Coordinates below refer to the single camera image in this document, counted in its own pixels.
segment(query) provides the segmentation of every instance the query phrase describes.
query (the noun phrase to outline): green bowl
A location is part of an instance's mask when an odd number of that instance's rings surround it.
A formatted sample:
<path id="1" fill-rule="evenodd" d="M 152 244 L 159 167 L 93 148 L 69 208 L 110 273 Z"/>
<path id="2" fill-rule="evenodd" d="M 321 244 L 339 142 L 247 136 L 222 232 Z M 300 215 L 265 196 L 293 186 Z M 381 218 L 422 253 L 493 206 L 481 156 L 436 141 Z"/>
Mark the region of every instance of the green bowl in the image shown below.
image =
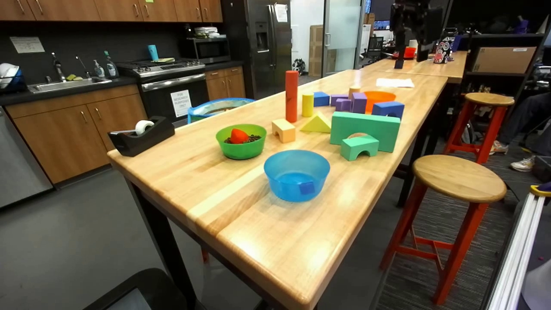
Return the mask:
<path id="1" fill-rule="evenodd" d="M 260 136 L 260 137 L 255 139 L 255 141 L 240 142 L 240 144 L 229 142 L 228 139 L 229 139 L 231 130 L 234 127 L 245 130 L 247 134 L 255 134 L 255 136 Z M 253 158 L 253 156 L 259 156 L 262 153 L 262 149 L 264 149 L 265 132 L 267 130 L 262 125 L 234 124 L 234 125 L 228 125 L 228 127 L 221 129 L 217 132 L 217 141 L 219 141 L 221 148 L 222 148 L 222 153 L 228 158 L 236 158 L 236 160 Z"/>

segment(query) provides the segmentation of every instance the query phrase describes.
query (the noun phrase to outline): black chair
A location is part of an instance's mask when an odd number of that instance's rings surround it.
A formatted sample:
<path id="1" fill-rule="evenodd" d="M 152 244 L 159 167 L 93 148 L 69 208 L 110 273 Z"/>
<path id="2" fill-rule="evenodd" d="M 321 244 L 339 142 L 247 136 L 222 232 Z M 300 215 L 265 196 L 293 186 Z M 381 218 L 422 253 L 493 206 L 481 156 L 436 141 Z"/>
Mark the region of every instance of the black chair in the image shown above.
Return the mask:
<path id="1" fill-rule="evenodd" d="M 164 270 L 145 268 L 85 310 L 188 310 L 188 303 Z"/>

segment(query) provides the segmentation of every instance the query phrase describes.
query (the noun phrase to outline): purple block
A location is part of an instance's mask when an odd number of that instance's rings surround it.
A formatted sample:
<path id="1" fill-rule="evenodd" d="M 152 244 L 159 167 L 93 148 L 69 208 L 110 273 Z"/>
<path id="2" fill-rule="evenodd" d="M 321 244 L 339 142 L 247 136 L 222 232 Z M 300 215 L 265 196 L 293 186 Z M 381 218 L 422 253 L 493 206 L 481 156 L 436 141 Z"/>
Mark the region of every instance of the purple block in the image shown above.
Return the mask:
<path id="1" fill-rule="evenodd" d="M 314 93 L 314 106 L 329 106 L 329 94 L 324 91 Z"/>
<path id="2" fill-rule="evenodd" d="M 400 101 L 376 103 L 374 105 L 374 115 L 389 115 L 389 117 L 400 117 L 401 118 L 403 103 L 400 103 Z"/>
<path id="3" fill-rule="evenodd" d="M 352 110 L 352 101 L 350 101 L 350 98 L 338 98 L 334 106 L 336 106 L 336 110 L 350 111 Z"/>
<path id="4" fill-rule="evenodd" d="M 365 103 L 367 103 L 365 94 L 364 93 L 353 93 L 352 98 L 353 98 L 352 111 L 365 113 Z"/>
<path id="5" fill-rule="evenodd" d="M 331 96 L 331 106 L 334 106 L 334 103 L 336 103 L 339 98 L 348 99 L 348 94 L 333 94 L 333 96 Z"/>

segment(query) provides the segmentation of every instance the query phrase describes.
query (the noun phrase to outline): sink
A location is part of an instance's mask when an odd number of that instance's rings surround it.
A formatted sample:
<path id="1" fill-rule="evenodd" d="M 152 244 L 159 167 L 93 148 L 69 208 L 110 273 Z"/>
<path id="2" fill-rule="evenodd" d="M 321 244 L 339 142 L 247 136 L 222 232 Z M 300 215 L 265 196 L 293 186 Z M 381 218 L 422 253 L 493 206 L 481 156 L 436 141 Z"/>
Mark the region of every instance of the sink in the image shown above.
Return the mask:
<path id="1" fill-rule="evenodd" d="M 28 84 L 31 93 L 52 93 L 52 91 L 62 91 L 62 89 L 74 89 L 74 87 L 88 87 L 95 84 L 109 84 L 112 79 L 102 79 L 102 80 L 93 80 L 93 79 L 76 79 L 76 80 L 67 80 L 67 82 L 42 82 L 42 84 Z"/>

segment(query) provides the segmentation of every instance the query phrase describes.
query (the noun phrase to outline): red cylinder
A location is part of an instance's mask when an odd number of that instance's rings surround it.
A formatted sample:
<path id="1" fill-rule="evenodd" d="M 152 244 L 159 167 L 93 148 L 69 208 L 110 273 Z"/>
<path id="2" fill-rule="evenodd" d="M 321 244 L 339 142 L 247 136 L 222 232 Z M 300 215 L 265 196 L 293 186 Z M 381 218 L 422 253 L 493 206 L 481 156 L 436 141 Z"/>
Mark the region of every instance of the red cylinder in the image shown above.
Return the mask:
<path id="1" fill-rule="evenodd" d="M 298 70 L 286 72 L 286 118 L 296 122 Z"/>

